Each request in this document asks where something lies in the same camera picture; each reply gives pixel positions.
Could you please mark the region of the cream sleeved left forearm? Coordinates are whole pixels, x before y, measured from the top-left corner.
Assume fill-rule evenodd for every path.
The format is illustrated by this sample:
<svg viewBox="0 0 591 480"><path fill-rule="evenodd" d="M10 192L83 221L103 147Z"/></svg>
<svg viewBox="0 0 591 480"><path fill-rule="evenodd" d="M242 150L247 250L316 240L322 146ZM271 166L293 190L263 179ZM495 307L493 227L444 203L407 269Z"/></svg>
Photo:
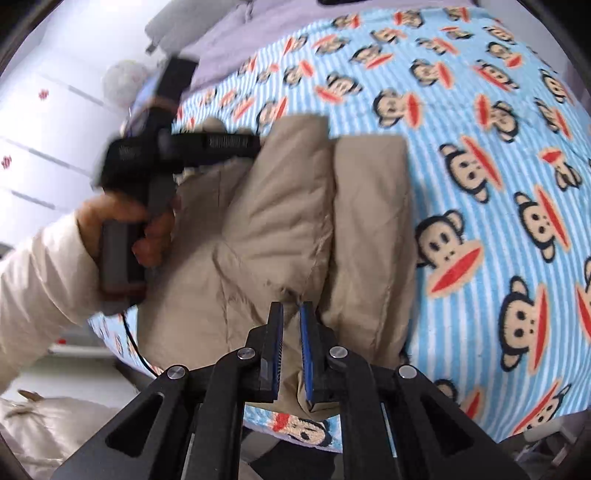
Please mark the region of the cream sleeved left forearm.
<svg viewBox="0 0 591 480"><path fill-rule="evenodd" d="M98 268L70 213L1 261L1 390L100 311Z"/></svg>

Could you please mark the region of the left hand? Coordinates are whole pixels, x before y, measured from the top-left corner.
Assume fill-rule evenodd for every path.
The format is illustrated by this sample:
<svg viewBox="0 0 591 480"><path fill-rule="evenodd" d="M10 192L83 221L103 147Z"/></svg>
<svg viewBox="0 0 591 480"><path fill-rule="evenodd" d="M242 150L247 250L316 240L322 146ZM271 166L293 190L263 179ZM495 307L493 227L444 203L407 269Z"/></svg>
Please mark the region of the left hand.
<svg viewBox="0 0 591 480"><path fill-rule="evenodd" d="M81 241L97 262L102 225L106 221L123 223L146 222L144 237L132 246L138 263L146 268L158 266L172 241L176 212L181 199L175 196L159 216L149 217L146 208L135 199L117 192L102 193L84 202L76 211L75 218Z"/></svg>

